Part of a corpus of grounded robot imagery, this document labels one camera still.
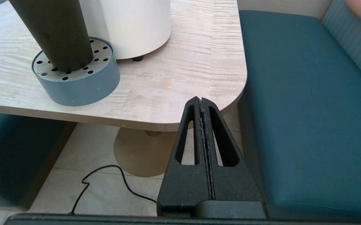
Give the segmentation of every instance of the black foot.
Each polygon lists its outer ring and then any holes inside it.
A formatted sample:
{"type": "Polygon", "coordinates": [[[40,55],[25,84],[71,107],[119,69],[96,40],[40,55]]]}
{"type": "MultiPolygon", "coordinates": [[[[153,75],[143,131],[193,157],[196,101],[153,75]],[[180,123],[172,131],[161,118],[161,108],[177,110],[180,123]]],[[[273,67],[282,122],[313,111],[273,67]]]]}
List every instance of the black foot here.
{"type": "Polygon", "coordinates": [[[143,60],[143,56],[134,57],[134,58],[132,58],[132,59],[133,59],[133,61],[135,61],[135,62],[140,62],[140,61],[143,60]]]}

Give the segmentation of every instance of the perforated metal top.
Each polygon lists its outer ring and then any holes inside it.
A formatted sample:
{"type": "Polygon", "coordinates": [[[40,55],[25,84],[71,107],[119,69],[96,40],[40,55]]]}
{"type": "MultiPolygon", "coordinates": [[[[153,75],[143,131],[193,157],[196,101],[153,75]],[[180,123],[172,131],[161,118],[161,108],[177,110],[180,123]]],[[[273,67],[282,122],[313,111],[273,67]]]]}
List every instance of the perforated metal top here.
{"type": "Polygon", "coordinates": [[[90,39],[90,45],[93,50],[93,60],[89,65],[80,70],[59,71],[49,63],[44,52],[41,52],[33,63],[34,72],[42,79],[62,82],[75,81],[95,74],[110,62],[112,58],[112,48],[106,43],[93,38],[90,39]]]}

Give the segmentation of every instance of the table base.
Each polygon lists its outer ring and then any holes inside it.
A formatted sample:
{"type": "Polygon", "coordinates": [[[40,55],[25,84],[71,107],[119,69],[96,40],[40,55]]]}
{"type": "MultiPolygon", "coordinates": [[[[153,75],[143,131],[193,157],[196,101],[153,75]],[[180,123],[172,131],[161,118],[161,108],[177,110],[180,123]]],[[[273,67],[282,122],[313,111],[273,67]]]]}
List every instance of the table base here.
{"type": "Polygon", "coordinates": [[[149,132],[120,128],[114,142],[114,155],[118,164],[139,177],[163,174],[175,142],[177,132],[162,132],[149,136],[149,132]]]}

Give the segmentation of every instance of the gray round base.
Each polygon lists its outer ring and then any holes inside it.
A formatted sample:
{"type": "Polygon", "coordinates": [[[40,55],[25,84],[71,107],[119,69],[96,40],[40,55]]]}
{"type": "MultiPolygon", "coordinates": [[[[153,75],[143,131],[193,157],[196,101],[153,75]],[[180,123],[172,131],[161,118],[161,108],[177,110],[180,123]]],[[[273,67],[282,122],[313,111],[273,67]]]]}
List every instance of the gray round base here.
{"type": "Polygon", "coordinates": [[[41,51],[33,60],[32,70],[50,98],[58,104],[81,106],[95,103],[115,90],[119,70],[112,46],[106,40],[91,37],[93,60],[80,70],[59,71],[41,51]]]}

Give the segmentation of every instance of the white cylinder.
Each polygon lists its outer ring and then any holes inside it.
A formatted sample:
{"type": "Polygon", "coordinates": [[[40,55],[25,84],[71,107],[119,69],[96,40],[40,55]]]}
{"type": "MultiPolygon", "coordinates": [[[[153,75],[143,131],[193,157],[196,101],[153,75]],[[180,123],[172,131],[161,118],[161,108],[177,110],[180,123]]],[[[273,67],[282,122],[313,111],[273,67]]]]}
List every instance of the white cylinder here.
{"type": "Polygon", "coordinates": [[[171,33],[170,0],[80,0],[89,36],[109,40],[116,59],[162,46],[171,33]]]}

